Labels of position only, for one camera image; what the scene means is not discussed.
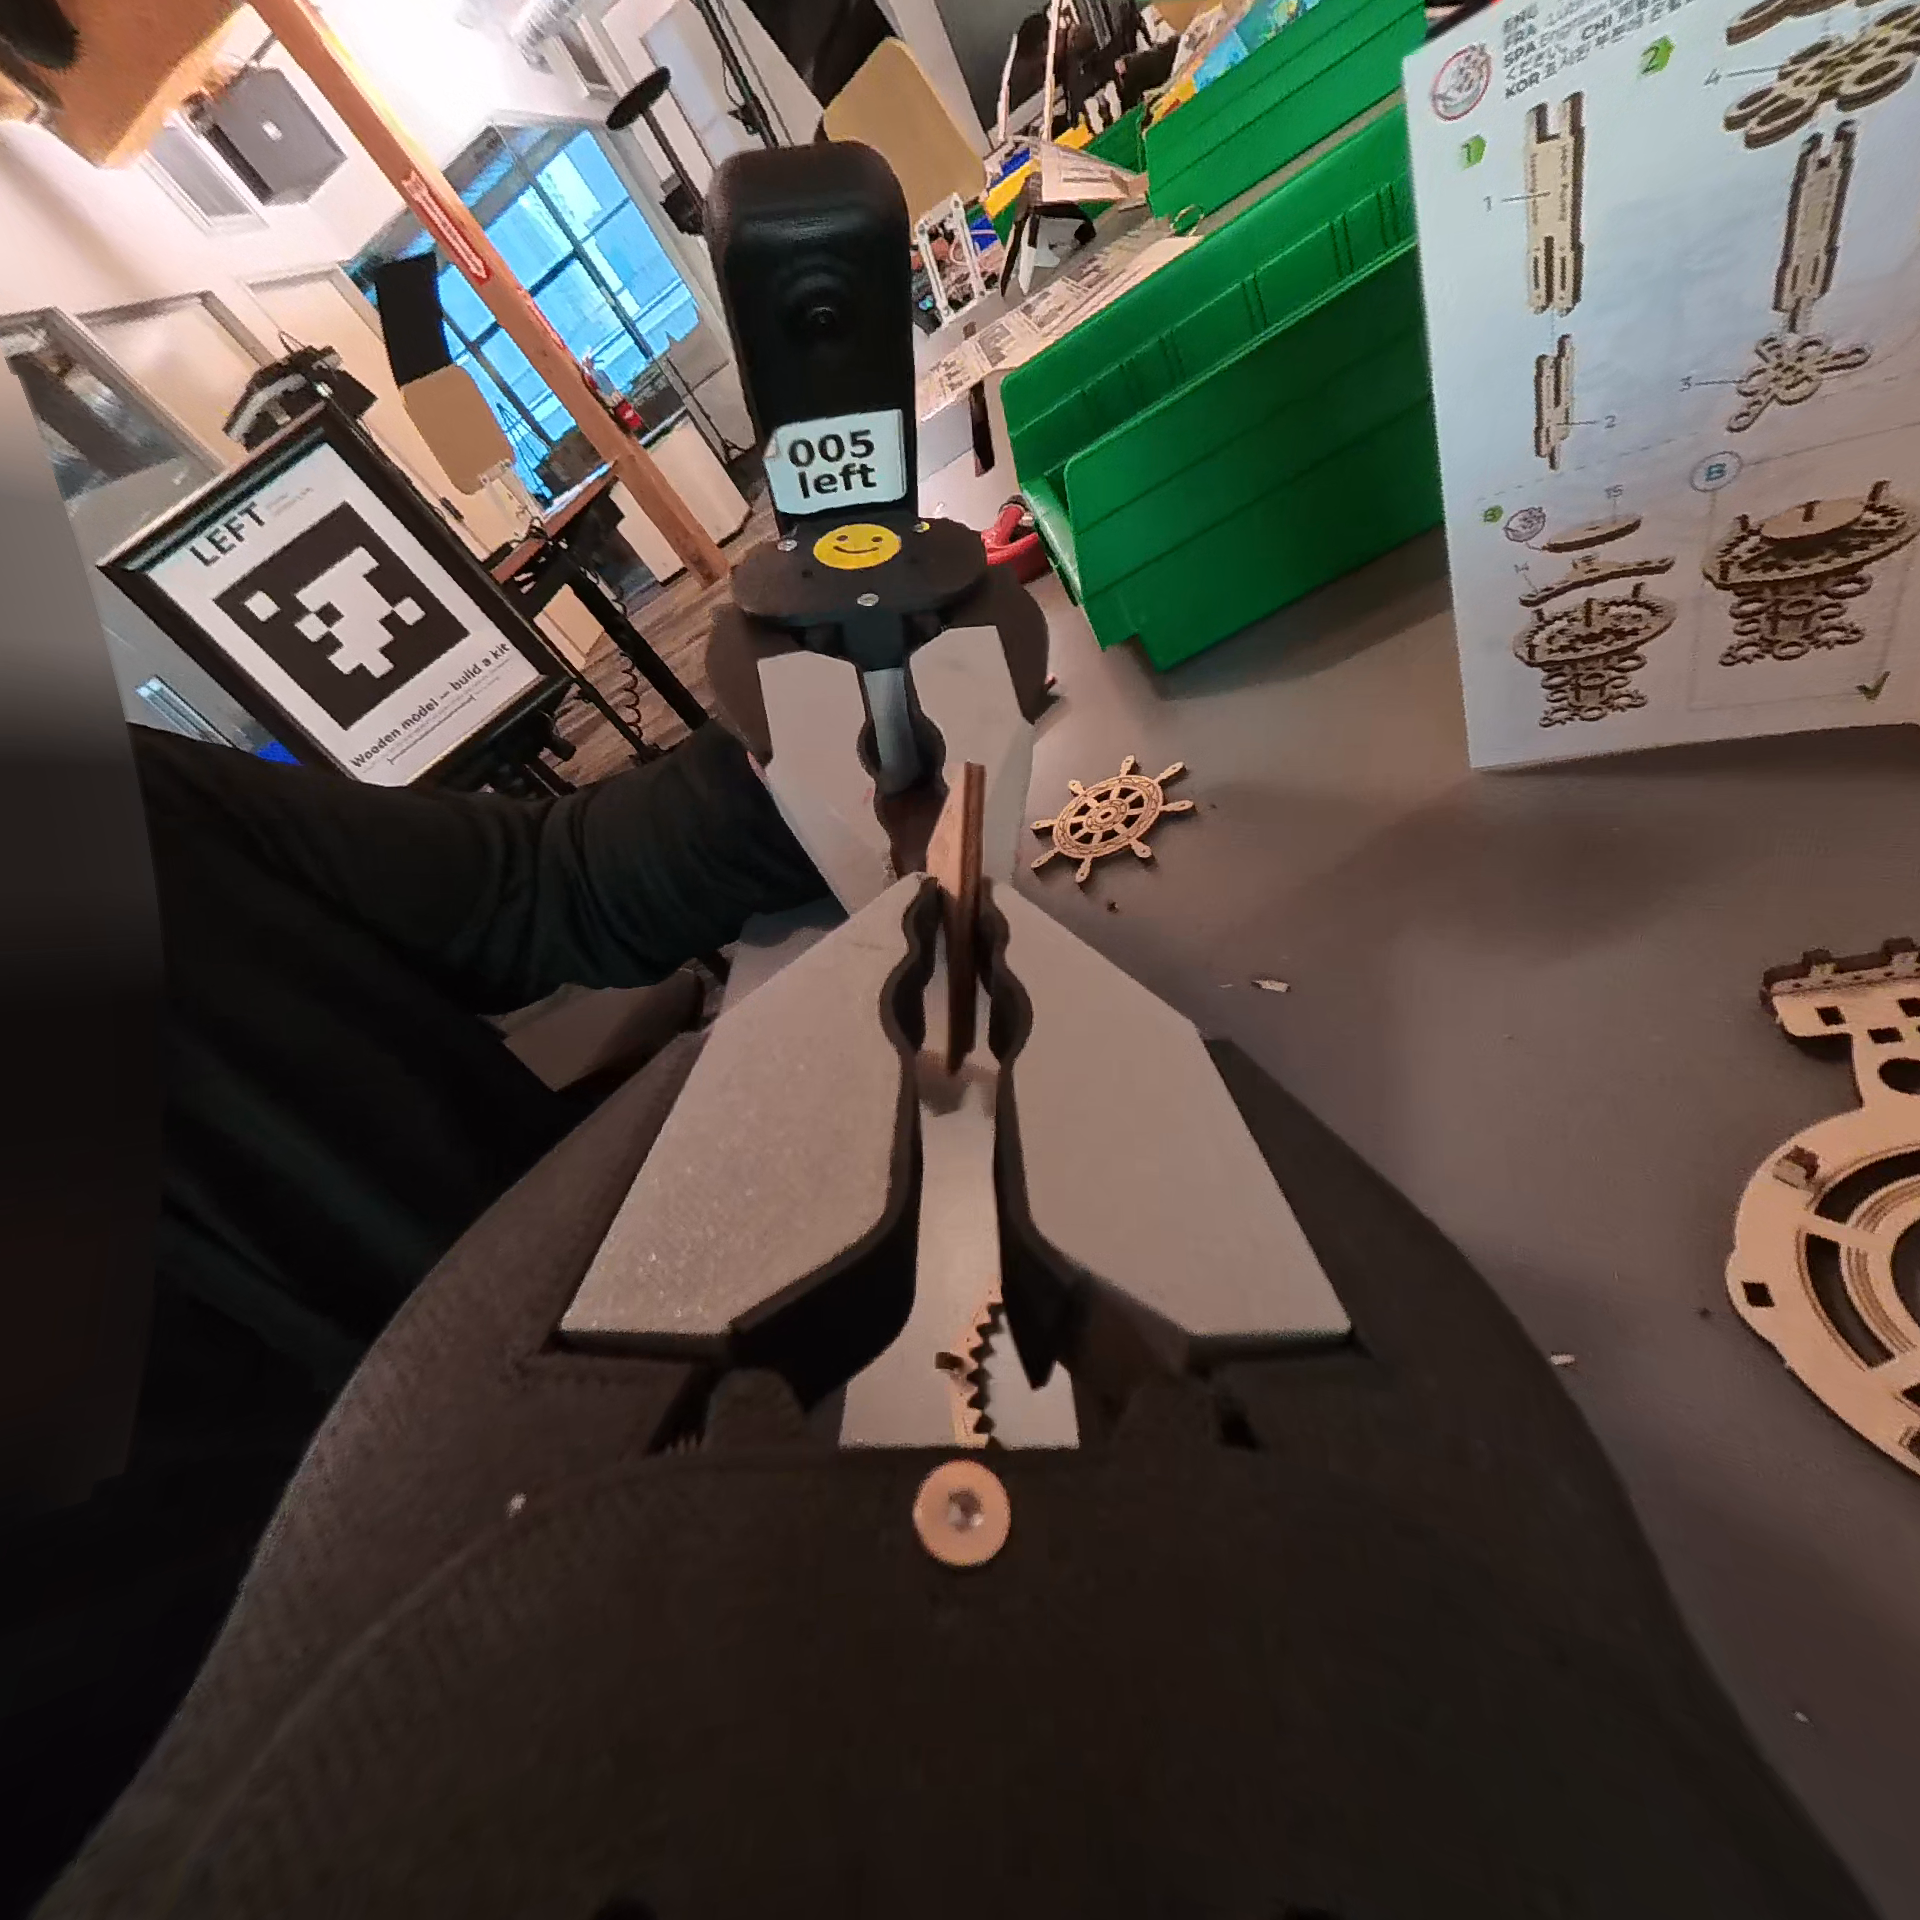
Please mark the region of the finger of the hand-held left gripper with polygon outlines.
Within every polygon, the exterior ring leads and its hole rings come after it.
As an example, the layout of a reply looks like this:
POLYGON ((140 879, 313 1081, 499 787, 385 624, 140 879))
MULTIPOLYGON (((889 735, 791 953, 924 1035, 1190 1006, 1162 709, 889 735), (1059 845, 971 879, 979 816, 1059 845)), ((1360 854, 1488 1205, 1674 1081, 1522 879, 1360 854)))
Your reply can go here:
POLYGON ((783 655, 760 664, 774 754, 763 765, 784 823, 854 918, 898 879, 860 742, 868 728, 850 664, 783 655))
POLYGON ((906 850, 947 902, 958 898, 955 854, 928 854, 963 766, 983 769, 983 881, 1016 881, 1026 848, 1026 795, 1033 776, 1033 726, 1024 718, 998 630, 947 630, 907 662, 910 720, 920 776, 906 792, 906 850))

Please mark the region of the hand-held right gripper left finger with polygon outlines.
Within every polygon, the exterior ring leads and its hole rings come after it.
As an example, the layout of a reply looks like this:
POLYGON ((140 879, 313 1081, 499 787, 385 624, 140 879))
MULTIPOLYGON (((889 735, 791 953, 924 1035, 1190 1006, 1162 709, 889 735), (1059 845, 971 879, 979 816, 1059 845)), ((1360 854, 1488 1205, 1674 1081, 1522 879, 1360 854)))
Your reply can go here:
POLYGON ((906 1330, 927 989, 910 877, 711 1029, 560 1319, 578 1354, 778 1375, 811 1407, 906 1330))

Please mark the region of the triangular wooden offcut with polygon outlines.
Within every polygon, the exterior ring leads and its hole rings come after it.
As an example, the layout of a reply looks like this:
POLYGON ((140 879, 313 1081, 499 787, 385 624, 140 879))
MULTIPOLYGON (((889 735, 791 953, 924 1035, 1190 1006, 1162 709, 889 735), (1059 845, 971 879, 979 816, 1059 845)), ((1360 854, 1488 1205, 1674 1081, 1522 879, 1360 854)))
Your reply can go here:
POLYGON ((939 889, 947 1016, 943 1058, 958 1075, 976 1039, 979 904, 986 854, 987 770, 963 762, 928 839, 927 874, 939 889))

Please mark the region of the person's left forearm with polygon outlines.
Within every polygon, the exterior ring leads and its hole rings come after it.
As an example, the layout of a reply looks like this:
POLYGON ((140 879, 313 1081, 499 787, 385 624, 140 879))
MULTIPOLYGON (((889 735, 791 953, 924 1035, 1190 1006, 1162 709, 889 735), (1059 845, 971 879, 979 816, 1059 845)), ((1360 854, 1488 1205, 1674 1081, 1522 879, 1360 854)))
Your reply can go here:
POLYGON ((830 888, 719 726, 555 801, 359 785, 129 731, 168 1008, 302 1019, 393 974, 466 1016, 633 991, 830 888))

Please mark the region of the small three-armed wooden part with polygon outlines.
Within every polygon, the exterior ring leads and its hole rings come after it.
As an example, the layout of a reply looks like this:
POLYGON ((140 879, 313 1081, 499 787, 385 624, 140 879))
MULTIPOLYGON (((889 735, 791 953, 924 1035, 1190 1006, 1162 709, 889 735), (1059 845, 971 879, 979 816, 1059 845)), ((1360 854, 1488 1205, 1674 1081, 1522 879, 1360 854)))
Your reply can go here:
POLYGON ((1086 888, 1092 869, 1115 855, 1153 865, 1155 830, 1166 819, 1194 811, 1194 801, 1178 792, 1187 776, 1184 762, 1148 774, 1137 758, 1128 758, 1114 776, 1070 783, 1068 803, 1054 816, 1031 823, 1040 850, 1028 869, 1040 874, 1051 862, 1066 862, 1074 885, 1086 888))

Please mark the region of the black office chair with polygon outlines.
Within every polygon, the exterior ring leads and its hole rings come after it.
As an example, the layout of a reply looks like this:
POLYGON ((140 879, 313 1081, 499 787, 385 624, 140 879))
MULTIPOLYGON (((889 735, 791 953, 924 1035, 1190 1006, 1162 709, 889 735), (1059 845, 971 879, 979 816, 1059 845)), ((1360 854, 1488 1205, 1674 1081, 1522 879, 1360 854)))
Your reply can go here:
POLYGON ((555 1093, 617 1087, 706 1022, 714 985, 708 967, 688 966, 650 989, 568 985, 488 1022, 504 1048, 555 1093))

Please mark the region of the tan reflector board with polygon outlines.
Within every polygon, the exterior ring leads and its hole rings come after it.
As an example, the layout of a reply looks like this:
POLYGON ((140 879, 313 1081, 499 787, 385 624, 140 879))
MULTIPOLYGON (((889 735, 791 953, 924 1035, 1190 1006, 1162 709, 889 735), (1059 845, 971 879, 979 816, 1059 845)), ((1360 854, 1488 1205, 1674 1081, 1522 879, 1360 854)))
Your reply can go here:
POLYGON ((398 398, 455 491, 482 491, 514 466, 511 438, 466 369, 434 369, 400 385, 398 398))
POLYGON ((823 135, 879 153, 913 217, 952 197, 976 201, 986 191, 983 159, 898 38, 883 39, 828 103, 823 135))

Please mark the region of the black and white object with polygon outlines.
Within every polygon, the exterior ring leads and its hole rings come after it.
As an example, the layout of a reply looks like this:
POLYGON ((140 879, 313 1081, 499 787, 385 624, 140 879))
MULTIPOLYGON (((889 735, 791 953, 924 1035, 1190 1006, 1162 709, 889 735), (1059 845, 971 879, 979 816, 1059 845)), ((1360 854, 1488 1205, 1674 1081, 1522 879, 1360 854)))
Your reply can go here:
POLYGON ((1070 201, 1038 201, 1012 226, 1008 281, 1028 297, 1040 279, 1095 241, 1092 221, 1070 201))

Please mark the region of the printed paper sheets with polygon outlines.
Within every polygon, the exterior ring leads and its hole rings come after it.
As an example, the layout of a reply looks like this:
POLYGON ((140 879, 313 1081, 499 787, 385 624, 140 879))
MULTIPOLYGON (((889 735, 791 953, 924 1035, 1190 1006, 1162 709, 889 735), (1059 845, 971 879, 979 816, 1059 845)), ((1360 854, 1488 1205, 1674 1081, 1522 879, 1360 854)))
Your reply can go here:
POLYGON ((920 375, 918 423, 928 423, 968 398, 976 385, 1011 374, 1057 345, 1200 241, 1200 233, 1140 230, 1097 254, 1079 256, 1038 293, 974 326, 958 345, 920 375))

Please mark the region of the black floor lamp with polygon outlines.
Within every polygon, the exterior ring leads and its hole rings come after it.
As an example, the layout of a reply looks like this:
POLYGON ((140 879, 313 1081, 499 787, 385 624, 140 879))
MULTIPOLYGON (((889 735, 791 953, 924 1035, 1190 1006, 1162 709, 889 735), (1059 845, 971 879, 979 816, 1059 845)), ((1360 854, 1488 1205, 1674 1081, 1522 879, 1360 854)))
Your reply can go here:
POLYGON ((612 135, 631 133, 636 126, 648 131, 666 160, 666 176, 657 192, 666 221, 684 235, 705 238, 705 194, 692 183, 681 150, 658 118, 667 91, 671 73, 658 67, 622 94, 607 118, 607 131, 612 135))

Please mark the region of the black flag panel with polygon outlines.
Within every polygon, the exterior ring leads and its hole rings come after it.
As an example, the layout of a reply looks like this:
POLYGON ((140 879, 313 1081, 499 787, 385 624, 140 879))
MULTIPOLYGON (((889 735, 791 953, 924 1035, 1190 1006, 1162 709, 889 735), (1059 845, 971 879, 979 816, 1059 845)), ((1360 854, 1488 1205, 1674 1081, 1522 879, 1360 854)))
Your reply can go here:
POLYGON ((879 2, 748 2, 748 10, 823 105, 896 35, 879 2))
POLYGON ((395 390, 409 390, 450 367, 434 249, 379 263, 372 271, 372 297, 395 390))

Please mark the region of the green plastic bin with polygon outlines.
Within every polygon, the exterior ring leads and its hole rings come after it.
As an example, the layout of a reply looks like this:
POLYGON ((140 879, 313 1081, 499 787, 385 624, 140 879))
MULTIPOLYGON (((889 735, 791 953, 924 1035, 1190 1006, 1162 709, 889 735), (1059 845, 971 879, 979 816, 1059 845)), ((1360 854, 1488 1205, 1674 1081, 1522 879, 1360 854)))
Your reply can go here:
POLYGON ((1170 671, 1444 518, 1409 113, 1191 233, 1000 385, 1095 640, 1170 671))
POLYGON ((1143 138, 1148 203, 1209 217, 1393 101, 1426 39, 1422 2, 1324 2, 1143 138))

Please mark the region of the framed black white marker sign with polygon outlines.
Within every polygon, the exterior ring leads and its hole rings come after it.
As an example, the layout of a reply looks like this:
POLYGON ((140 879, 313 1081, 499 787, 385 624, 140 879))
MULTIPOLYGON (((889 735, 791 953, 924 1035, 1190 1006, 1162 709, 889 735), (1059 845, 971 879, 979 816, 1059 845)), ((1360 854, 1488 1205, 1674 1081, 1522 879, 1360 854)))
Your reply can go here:
POLYGON ((359 785, 482 785, 569 691, 491 573, 327 400, 100 574, 297 762, 359 785))

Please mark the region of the white frame model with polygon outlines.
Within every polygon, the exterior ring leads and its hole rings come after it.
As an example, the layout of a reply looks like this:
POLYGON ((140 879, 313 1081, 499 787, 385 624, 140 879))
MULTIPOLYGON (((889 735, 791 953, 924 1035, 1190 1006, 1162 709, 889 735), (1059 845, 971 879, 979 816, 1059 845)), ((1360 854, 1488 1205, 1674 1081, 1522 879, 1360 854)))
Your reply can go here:
POLYGON ((920 215, 913 258, 918 323, 924 333, 968 315, 991 293, 991 272, 976 243, 976 206, 961 194, 920 215))

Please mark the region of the wooden support post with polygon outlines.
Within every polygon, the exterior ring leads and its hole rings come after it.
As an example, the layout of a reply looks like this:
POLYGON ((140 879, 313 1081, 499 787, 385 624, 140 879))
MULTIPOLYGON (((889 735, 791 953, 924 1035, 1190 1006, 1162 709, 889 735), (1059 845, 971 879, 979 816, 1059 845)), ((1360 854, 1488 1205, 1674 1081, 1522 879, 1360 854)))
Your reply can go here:
POLYGON ((531 369, 560 398, 571 421, 608 463, 658 535, 703 585, 720 585, 730 565, 705 523, 658 464, 612 418, 584 365, 562 344, 542 307, 489 243, 443 173, 369 86, 369 77, 334 31, 307 2, 255 2, 255 11, 284 53, 315 86, 343 123, 400 192, 436 247, 466 277, 491 318, 516 344, 531 369))

